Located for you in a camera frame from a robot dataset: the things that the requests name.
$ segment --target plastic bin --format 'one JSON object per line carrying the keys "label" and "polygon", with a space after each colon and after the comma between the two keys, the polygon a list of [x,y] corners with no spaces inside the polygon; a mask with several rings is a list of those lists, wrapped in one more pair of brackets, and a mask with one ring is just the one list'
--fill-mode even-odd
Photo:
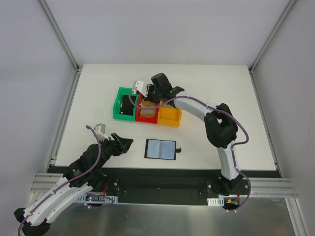
{"label": "plastic bin", "polygon": [[[139,94],[138,96],[138,102],[137,105],[140,107],[141,104],[144,102],[142,100],[143,95]],[[154,107],[157,106],[157,104],[154,104],[152,102],[147,102],[148,105],[151,104],[150,106]],[[158,109],[155,110],[155,113],[153,114],[154,117],[149,117],[149,116],[145,116],[141,114],[141,109],[136,108],[136,116],[135,116],[135,120],[138,122],[145,122],[145,123],[152,123],[152,124],[157,124],[158,123]]]}
{"label": "plastic bin", "polygon": [[178,127],[181,124],[181,118],[181,109],[163,106],[158,110],[157,123]]}
{"label": "plastic bin", "polygon": [[[131,88],[124,88],[124,87],[119,87],[118,89],[118,93],[117,93],[117,97],[114,103],[114,107],[113,107],[113,117],[114,119],[122,119],[122,120],[129,120],[129,121],[135,121],[135,114],[136,114],[136,107],[133,106],[129,99],[123,101],[123,96],[124,95],[129,95],[131,92]],[[132,97],[136,97],[135,98],[135,103],[138,102],[138,95],[133,94],[131,95]],[[121,107],[122,104],[124,105],[124,108],[129,108],[129,110],[132,110],[132,115],[124,115],[121,112]]]}

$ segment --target white wall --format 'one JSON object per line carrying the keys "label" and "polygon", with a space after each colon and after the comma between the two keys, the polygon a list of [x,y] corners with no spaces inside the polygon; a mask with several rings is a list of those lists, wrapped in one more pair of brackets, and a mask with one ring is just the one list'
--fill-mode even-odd
{"label": "white wall", "polygon": [[300,0],[254,72],[276,155],[315,235],[315,1]]}
{"label": "white wall", "polygon": [[0,2],[0,231],[15,236],[74,72],[35,0]]}
{"label": "white wall", "polygon": [[79,64],[251,65],[288,0],[47,0]]}

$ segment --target purple cable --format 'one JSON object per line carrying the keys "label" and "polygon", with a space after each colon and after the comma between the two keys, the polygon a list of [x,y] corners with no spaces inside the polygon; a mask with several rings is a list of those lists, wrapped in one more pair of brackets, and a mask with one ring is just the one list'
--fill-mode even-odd
{"label": "purple cable", "polygon": [[249,137],[249,135],[248,135],[246,129],[241,125],[241,123],[240,123],[234,116],[232,116],[232,115],[231,115],[230,113],[228,113],[228,112],[225,112],[225,111],[216,109],[216,108],[214,108],[214,107],[211,107],[211,106],[207,105],[206,103],[204,103],[203,101],[201,101],[201,100],[199,100],[199,99],[197,99],[197,98],[191,97],[191,96],[177,96],[177,97],[173,97],[173,98],[167,100],[166,102],[164,102],[164,103],[162,103],[162,104],[160,104],[160,105],[158,105],[158,106],[155,106],[155,107],[139,107],[139,106],[137,106],[137,104],[135,104],[135,103],[133,102],[133,100],[131,99],[131,94],[132,94],[132,92],[129,94],[129,101],[130,101],[130,103],[131,103],[133,106],[135,106],[136,108],[139,108],[139,109],[142,109],[142,110],[155,110],[155,109],[157,109],[157,108],[159,108],[159,107],[162,107],[162,106],[164,106],[164,105],[170,103],[171,101],[173,101],[173,100],[175,100],[175,99],[178,99],[178,98],[187,98],[187,99],[191,99],[191,100],[193,100],[193,101],[195,101],[195,102],[201,104],[202,106],[204,106],[204,107],[206,107],[206,108],[209,108],[209,109],[211,109],[211,110],[213,110],[213,111],[222,113],[222,114],[224,114],[224,115],[230,117],[230,118],[241,128],[241,130],[243,131],[243,133],[245,134],[245,137],[246,137],[246,139],[245,139],[244,141],[234,143],[234,144],[231,146],[231,150],[232,150],[232,158],[233,158],[234,168],[236,169],[236,171],[237,171],[241,176],[243,176],[243,177],[244,177],[245,179],[247,179],[247,181],[248,181],[248,190],[249,190],[249,191],[248,191],[248,195],[246,196],[246,198],[245,198],[245,200],[242,202],[242,204],[239,205],[238,208],[240,208],[245,202],[247,202],[248,198],[249,198],[250,195],[251,195],[251,190],[252,190],[251,181],[250,181],[250,178],[248,178],[248,176],[246,176],[244,173],[242,173],[242,172],[237,168],[235,153],[234,153],[234,150],[233,150],[233,149],[234,149],[234,147],[237,146],[237,145],[241,145],[241,144],[246,144],[246,143],[248,143],[248,141],[250,140],[250,137]]}
{"label": "purple cable", "polygon": [[90,208],[92,208],[92,209],[100,209],[100,208],[109,207],[109,206],[113,205],[114,202],[115,202],[113,199],[111,199],[111,198],[109,198],[109,197],[107,197],[107,196],[105,196],[105,195],[94,194],[94,193],[87,193],[87,194],[92,195],[92,196],[95,196],[95,197],[106,198],[106,199],[108,199],[108,200],[111,201],[111,203],[103,204],[103,205],[101,205],[101,206],[90,206]]}
{"label": "purple cable", "polygon": [[[94,130],[93,130],[90,126],[86,125],[85,127],[86,127],[87,129],[91,130],[92,133],[94,134],[95,138],[96,138],[97,145],[98,145],[98,155],[97,155],[97,159],[96,159],[95,163],[94,163],[87,171],[83,172],[82,174],[80,174],[80,175],[78,175],[78,176],[76,176],[76,177],[74,177],[74,178],[68,180],[67,182],[63,183],[62,185],[60,185],[58,188],[56,188],[56,189],[53,191],[54,193],[56,193],[58,190],[60,190],[62,187],[64,187],[64,186],[67,185],[68,183],[71,183],[71,182],[75,181],[76,179],[81,178],[82,176],[86,175],[88,172],[90,172],[91,170],[93,170],[94,167],[97,165],[99,159],[100,159],[101,145],[100,145],[99,139],[98,139],[96,133],[94,132]],[[50,193],[46,198],[44,198],[36,207],[34,207],[33,210],[30,211],[30,214],[33,214],[34,211],[36,211],[36,210],[37,210],[47,199],[49,199],[52,195],[53,195],[53,194]],[[21,222],[21,224],[20,224],[20,226],[19,226],[19,229],[18,229],[18,236],[21,236],[21,229],[22,229],[24,223],[25,223],[25,222],[27,221],[27,219],[29,218],[29,216],[30,216],[30,215],[27,215],[27,216],[24,218],[24,220]]]}

